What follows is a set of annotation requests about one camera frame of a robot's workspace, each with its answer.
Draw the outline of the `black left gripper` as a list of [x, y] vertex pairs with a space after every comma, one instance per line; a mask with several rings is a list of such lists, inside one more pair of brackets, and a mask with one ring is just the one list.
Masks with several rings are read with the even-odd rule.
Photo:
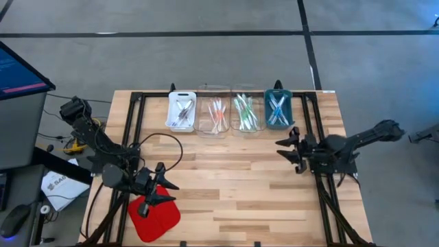
[[173, 196], [164, 196], [157, 194], [157, 185], [164, 187], [166, 189], [179, 190], [180, 188], [175, 184], [171, 183], [165, 178], [165, 174], [160, 172], [165, 170], [165, 166], [162, 162], [159, 162], [155, 169], [154, 177], [151, 177], [152, 171], [148, 168], [143, 168], [136, 178], [135, 185], [137, 187], [142, 187], [142, 195], [145, 197], [142, 203], [139, 205], [137, 213], [146, 218], [150, 212], [150, 207], [155, 207], [164, 202], [174, 201], [176, 198]]

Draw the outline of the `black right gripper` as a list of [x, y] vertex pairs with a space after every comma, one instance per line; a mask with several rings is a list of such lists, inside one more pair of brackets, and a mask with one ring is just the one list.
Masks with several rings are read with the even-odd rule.
[[276, 141], [275, 144], [290, 147], [294, 145], [292, 151], [277, 150], [276, 152], [286, 158], [290, 163], [297, 164], [295, 171], [297, 174], [304, 173], [308, 165], [314, 173], [321, 165], [321, 156], [318, 154], [318, 142], [314, 134], [306, 134], [304, 139], [300, 140], [300, 131], [298, 127], [293, 127], [289, 133], [289, 138]]

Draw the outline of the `green toothbrush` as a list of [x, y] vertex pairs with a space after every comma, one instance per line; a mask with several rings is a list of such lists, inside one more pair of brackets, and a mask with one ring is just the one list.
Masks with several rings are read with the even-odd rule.
[[248, 118], [247, 118], [247, 114], [246, 114], [246, 109], [244, 108], [243, 102], [241, 100], [241, 96], [237, 95], [236, 97], [238, 98], [239, 104], [241, 106], [241, 116], [242, 116], [242, 119], [243, 119], [243, 123], [244, 124], [248, 124], [248, 122], [247, 122]]
[[258, 119], [253, 120], [253, 119], [250, 118], [250, 116], [249, 116], [249, 114], [247, 112], [246, 112], [246, 114], [247, 114], [247, 118], [248, 118], [248, 120], [247, 120], [247, 122], [248, 122], [248, 129], [250, 131], [257, 131], [258, 130]]
[[246, 128], [249, 131], [257, 131], [258, 119], [252, 107], [252, 98], [247, 97], [246, 94], [242, 94], [241, 98], [244, 108], [243, 115], [244, 115], [244, 123], [246, 125]]
[[237, 97], [234, 99], [234, 103], [235, 103], [235, 107], [236, 107], [238, 115], [239, 115], [239, 130], [243, 130], [244, 123], [243, 123], [243, 119], [242, 119], [242, 116], [241, 116], [241, 106], [239, 104], [239, 100], [238, 100]]
[[244, 93], [241, 94], [241, 100], [243, 102], [244, 108], [246, 112], [249, 114], [250, 118], [256, 120], [256, 116], [254, 115], [252, 106], [251, 106], [251, 97], [247, 97]]
[[254, 132], [254, 126], [252, 121], [252, 116], [249, 113], [249, 110], [247, 109], [247, 106], [239, 99], [238, 100], [240, 105], [240, 121], [241, 121], [241, 127], [240, 130], [246, 131], [246, 132]]

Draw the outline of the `teal plastic bin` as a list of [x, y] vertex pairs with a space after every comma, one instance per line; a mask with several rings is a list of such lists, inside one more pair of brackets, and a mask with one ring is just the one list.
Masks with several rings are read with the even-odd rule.
[[[268, 123], [268, 119], [272, 113], [270, 102], [275, 100], [277, 104], [282, 108], [284, 115], [289, 121], [288, 126], [282, 126], [279, 121], [274, 125]], [[294, 124], [293, 112], [292, 112], [292, 93], [285, 89], [269, 89], [264, 92], [264, 104], [265, 104], [265, 122], [266, 126], [272, 130], [285, 130]]]

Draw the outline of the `clear plastic bin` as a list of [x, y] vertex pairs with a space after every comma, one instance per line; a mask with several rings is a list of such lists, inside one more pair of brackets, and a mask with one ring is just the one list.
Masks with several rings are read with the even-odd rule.
[[[230, 126], [233, 135], [236, 137], [256, 138], [266, 128], [266, 123], [264, 119], [265, 106], [264, 106], [263, 91], [257, 89], [256, 86], [253, 84], [236, 84], [232, 86], [231, 93], [232, 96], [231, 96]], [[246, 94], [247, 97], [252, 98], [252, 107], [258, 119], [257, 131], [246, 132], [243, 130], [239, 130], [239, 115], [235, 107], [234, 99], [236, 98], [237, 95], [241, 96], [242, 93]]]
[[[195, 113], [194, 128], [197, 135], [203, 138], [217, 138], [223, 139], [226, 137], [226, 133], [230, 129], [230, 105], [231, 105], [231, 88], [229, 86], [219, 85], [202, 85], [199, 86], [196, 91], [197, 104]], [[226, 106], [226, 121], [227, 128], [219, 134], [212, 132], [213, 122], [208, 110], [209, 101], [211, 99], [221, 98], [223, 104]]]

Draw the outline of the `white plastic bin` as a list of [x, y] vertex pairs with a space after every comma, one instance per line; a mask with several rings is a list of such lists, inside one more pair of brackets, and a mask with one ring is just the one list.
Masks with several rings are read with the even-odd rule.
[[[168, 100], [169, 108], [165, 125], [170, 128], [172, 132], [193, 132], [197, 102], [196, 94], [190, 91], [171, 92], [168, 95]], [[193, 102], [188, 119], [185, 119], [179, 126], [177, 125], [177, 121], [180, 110], [176, 104], [177, 101], [179, 101], [183, 106], [189, 101]]]

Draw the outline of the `white printed paper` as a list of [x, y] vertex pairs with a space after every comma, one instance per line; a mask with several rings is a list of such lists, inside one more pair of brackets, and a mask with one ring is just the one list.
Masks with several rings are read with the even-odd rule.
[[89, 188], [88, 184], [50, 170], [43, 176], [40, 186], [41, 191], [57, 212], [62, 211]]

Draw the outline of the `black desk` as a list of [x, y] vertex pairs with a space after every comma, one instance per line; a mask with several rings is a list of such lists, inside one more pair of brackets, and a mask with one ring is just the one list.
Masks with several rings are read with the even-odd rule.
[[0, 247], [29, 247], [31, 244], [34, 222], [39, 211], [40, 186], [46, 169], [86, 185], [92, 182], [91, 173], [88, 170], [40, 148], [34, 148], [26, 166], [6, 168], [0, 165], [0, 174], [10, 175], [8, 203], [5, 211], [0, 211], [0, 225], [14, 207], [20, 204], [26, 204], [29, 207], [29, 215], [18, 233], [8, 238], [0, 236]]

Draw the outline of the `black computer mouse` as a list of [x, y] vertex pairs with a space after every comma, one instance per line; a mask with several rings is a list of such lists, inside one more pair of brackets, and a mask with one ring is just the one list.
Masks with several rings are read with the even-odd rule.
[[0, 226], [0, 236], [4, 239], [14, 237], [29, 217], [31, 206], [20, 204], [8, 213]]

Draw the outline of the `grey monitor stand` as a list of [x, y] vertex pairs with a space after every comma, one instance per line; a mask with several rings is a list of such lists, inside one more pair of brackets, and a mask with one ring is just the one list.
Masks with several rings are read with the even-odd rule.
[[31, 163], [46, 95], [0, 101], [0, 170]]

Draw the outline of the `computer monitor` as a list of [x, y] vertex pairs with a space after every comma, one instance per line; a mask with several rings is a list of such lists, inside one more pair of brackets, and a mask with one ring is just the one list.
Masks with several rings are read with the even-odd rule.
[[0, 101], [54, 90], [54, 83], [0, 41]]

